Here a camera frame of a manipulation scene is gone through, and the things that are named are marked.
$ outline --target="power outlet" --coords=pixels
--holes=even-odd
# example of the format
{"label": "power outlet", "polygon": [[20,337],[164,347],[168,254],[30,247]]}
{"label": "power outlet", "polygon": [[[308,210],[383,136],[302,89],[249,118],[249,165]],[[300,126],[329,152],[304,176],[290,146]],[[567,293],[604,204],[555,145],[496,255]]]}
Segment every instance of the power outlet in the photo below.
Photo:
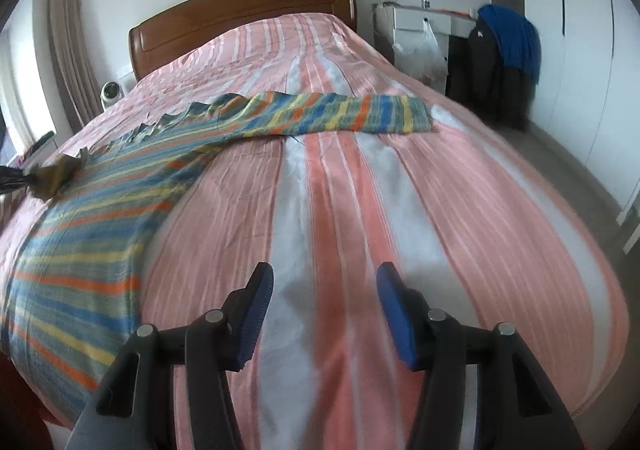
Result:
{"label": "power outlet", "polygon": [[118,69],[116,71],[116,76],[118,77],[118,80],[120,80],[121,78],[127,76],[129,73],[133,72],[133,67],[131,66],[131,64],[127,64],[127,65],[123,65],[120,69]]}

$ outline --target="pink striped bedsheet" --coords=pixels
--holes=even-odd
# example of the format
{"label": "pink striped bedsheet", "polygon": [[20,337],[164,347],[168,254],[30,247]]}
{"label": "pink striped bedsheet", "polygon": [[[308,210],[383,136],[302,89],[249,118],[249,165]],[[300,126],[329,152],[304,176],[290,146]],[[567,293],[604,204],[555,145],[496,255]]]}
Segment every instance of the pink striped bedsheet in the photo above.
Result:
{"label": "pink striped bedsheet", "polygon": [[[258,91],[414,95],[433,106],[434,132],[233,144],[156,234],[142,319],[161,329],[220,306],[258,261],[274,268],[257,351],[230,375],[248,449],[404,448],[420,376],[398,361],[378,303],[374,272],[388,260],[461,322],[512,322],[572,413],[593,402],[622,359],[628,314],[591,235],[497,134],[335,17],[231,30],[143,79],[61,152],[102,145],[192,101]],[[43,207],[27,198],[0,238],[0,282]],[[175,385],[187,449],[181,372]]]}

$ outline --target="blue gripper pad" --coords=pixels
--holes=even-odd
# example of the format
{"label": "blue gripper pad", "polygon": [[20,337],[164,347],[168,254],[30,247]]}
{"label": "blue gripper pad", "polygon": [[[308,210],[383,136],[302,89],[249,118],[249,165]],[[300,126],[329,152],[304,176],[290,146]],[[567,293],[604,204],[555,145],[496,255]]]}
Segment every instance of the blue gripper pad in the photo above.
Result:
{"label": "blue gripper pad", "polygon": [[418,354],[416,350],[414,320],[405,304],[405,296],[410,292],[402,283],[396,268],[391,262],[385,262],[378,268],[376,275],[378,298],[385,313],[386,323],[396,346],[398,356],[411,370],[417,370]]}
{"label": "blue gripper pad", "polygon": [[238,366],[240,368],[243,368],[244,364],[254,356],[262,322],[271,301],[273,293],[271,266],[264,262],[258,264],[242,293],[249,294],[249,302],[246,305],[246,313],[238,335]]}

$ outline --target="wardrobe door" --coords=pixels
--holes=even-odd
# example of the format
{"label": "wardrobe door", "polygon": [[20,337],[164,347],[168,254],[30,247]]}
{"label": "wardrobe door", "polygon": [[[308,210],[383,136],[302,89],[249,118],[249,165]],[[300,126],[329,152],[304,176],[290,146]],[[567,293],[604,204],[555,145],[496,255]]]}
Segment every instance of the wardrobe door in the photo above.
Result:
{"label": "wardrobe door", "polygon": [[564,0],[564,68],[549,134],[585,163],[609,86],[610,0]]}
{"label": "wardrobe door", "polygon": [[640,14],[630,0],[611,0],[614,48],[600,127],[587,168],[625,208],[640,178]]}
{"label": "wardrobe door", "polygon": [[529,109],[529,119],[543,130],[549,128],[551,114],[564,64],[562,0],[524,0],[527,19],[540,37],[540,80]]}

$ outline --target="striped blanket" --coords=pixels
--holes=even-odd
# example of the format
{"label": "striped blanket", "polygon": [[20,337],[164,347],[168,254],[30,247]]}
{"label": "striped blanket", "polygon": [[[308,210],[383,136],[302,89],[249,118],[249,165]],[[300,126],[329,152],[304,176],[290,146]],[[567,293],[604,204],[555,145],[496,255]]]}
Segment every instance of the striped blanket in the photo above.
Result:
{"label": "striped blanket", "polygon": [[63,411],[76,419],[139,323],[149,241],[216,154],[234,140],[324,130],[428,132],[430,112],[408,96],[226,94],[98,148],[23,245],[3,349],[44,393],[65,383]]}

